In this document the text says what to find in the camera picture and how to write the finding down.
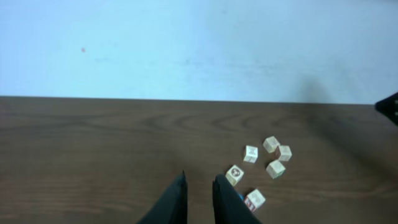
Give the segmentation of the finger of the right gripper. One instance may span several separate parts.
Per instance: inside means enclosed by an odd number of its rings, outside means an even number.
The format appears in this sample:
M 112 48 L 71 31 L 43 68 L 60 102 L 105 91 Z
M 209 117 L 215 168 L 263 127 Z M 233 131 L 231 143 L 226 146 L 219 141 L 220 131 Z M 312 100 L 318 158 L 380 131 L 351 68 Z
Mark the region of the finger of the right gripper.
M 377 112 L 384 115 L 390 121 L 392 121 L 396 126 L 398 125 L 397 116 L 397 100 L 398 93 L 395 93 L 381 101 L 378 101 L 374 107 Z

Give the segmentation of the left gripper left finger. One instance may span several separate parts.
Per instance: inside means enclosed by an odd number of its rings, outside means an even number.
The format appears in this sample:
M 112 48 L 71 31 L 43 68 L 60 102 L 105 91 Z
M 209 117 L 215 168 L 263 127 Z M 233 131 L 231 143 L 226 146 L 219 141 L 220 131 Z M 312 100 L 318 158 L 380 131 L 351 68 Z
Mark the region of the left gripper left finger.
M 187 224 L 188 184 L 182 171 L 137 224 Z

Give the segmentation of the wooden block red side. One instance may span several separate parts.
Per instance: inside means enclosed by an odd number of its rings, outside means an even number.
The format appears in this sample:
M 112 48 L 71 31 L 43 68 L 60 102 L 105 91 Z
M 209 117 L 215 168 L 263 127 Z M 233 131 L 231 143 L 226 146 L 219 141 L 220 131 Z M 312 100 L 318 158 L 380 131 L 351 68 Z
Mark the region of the wooden block red side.
M 256 211 L 265 202 L 266 202 L 265 196 L 263 196 L 263 194 L 261 194 L 261 192 L 258 189 L 253 190 L 252 192 L 247 194 L 244 198 L 244 203 L 251 212 Z

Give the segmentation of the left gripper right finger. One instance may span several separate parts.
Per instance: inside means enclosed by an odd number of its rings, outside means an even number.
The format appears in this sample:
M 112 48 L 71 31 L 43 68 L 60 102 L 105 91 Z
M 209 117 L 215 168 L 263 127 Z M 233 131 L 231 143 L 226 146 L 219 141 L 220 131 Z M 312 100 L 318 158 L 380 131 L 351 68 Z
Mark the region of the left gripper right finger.
M 223 174 L 215 177 L 212 192 L 216 224 L 261 224 Z

